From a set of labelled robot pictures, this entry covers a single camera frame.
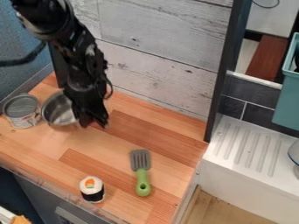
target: spatula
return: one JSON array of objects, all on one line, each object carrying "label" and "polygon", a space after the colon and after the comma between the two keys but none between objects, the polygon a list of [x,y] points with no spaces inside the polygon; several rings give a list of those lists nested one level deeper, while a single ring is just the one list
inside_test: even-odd
[{"label": "spatula", "polygon": [[148,196],[151,190],[147,173],[150,168],[150,152],[148,150],[131,151],[131,168],[137,174],[137,195]]}]

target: black robotic arm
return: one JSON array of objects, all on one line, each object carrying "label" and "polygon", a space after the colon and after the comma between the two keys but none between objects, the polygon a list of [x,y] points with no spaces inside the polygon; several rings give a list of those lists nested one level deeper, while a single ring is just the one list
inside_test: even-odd
[{"label": "black robotic arm", "polygon": [[57,73],[59,87],[73,102],[80,125],[92,121],[108,124],[103,100],[113,89],[105,70],[108,68],[95,38],[73,14],[68,0],[10,0],[24,28],[56,50],[65,61],[66,73]]}]

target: silver bowl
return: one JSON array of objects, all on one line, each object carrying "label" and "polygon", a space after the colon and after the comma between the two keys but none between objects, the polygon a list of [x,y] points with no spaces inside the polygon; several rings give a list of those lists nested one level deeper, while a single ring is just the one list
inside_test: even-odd
[{"label": "silver bowl", "polygon": [[78,124],[73,114],[72,101],[62,91],[46,100],[41,108],[41,116],[51,126]]}]

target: sushi toy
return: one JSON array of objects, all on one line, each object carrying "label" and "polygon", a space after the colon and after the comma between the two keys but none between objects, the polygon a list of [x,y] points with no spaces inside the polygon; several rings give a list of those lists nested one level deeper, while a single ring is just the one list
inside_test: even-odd
[{"label": "sushi toy", "polygon": [[102,181],[95,176],[88,176],[81,180],[80,191],[83,199],[92,203],[100,203],[105,198],[105,189]]}]

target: open can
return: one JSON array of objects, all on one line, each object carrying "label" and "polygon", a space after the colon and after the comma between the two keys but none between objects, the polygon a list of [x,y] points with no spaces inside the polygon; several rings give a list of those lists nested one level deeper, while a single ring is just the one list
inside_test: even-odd
[{"label": "open can", "polygon": [[3,113],[15,129],[27,129],[35,126],[40,119],[38,99],[29,94],[17,95],[4,104]]}]

